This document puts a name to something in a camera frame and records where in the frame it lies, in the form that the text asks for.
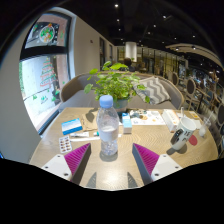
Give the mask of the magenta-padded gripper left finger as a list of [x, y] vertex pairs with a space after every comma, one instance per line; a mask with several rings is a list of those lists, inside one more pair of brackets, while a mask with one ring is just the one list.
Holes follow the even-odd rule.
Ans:
[[57, 154], [42, 169], [79, 185], [90, 155], [91, 144], [87, 143], [65, 156]]

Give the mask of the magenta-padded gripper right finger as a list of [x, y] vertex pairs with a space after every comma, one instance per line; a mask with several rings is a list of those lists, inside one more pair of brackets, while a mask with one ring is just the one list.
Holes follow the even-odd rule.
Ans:
[[132, 154], [145, 185], [182, 169], [169, 155], [155, 152], [134, 143]]

